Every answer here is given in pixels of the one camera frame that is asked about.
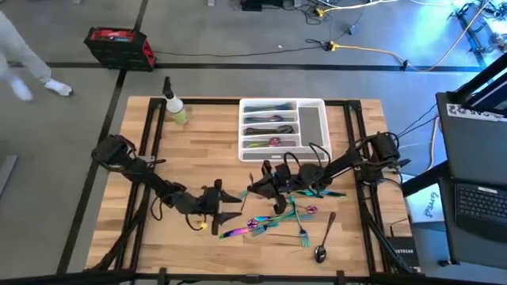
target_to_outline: person's leg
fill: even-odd
[[[9,71],[9,65],[6,57],[0,52],[0,81],[8,82],[13,89],[14,94],[23,101],[31,101],[33,99],[32,92],[25,83],[16,75]]]
[[[30,49],[2,12],[0,12],[0,48],[28,67],[33,76],[39,79],[47,89],[56,91],[62,96],[71,94],[72,88],[70,86],[51,78],[49,66]]]

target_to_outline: white sock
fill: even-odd
[[[28,86],[20,78],[14,76],[9,84],[18,98],[23,101],[31,101],[33,99],[32,92],[30,92]]]
[[[72,88],[70,86],[62,82],[57,82],[55,79],[49,79],[49,81],[44,84],[44,87],[57,92],[61,96],[69,96],[72,93]]]

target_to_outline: white cutlery tray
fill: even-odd
[[[289,109],[255,110],[255,108],[278,105],[285,105]],[[281,122],[269,121],[268,119],[273,116],[281,116],[284,120]],[[293,133],[246,135],[248,127],[276,129],[280,126],[291,126]],[[284,153],[288,151],[292,152],[301,162],[317,162],[317,155],[309,147],[309,143],[321,146],[332,155],[326,106],[322,99],[241,99],[239,102],[238,137],[238,156],[242,162],[263,162],[264,160],[282,162]],[[267,146],[271,138],[280,139],[280,146]],[[319,148],[315,149],[318,157],[323,162],[327,162],[327,155]]]

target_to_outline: laptop keyboard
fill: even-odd
[[[506,198],[497,190],[458,184],[456,214],[507,224]]]

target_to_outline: spoon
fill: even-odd
[[[327,230],[326,230],[326,235],[324,236],[324,240],[322,241],[321,245],[319,245],[315,248],[314,257],[315,257],[315,261],[317,261],[317,263],[322,263],[322,262],[324,262],[324,260],[326,260],[327,252],[326,252],[326,248],[324,247],[324,243],[326,242],[327,234],[330,232],[331,226],[333,225],[334,218],[336,218],[336,213],[331,212],[330,220],[327,223]]]

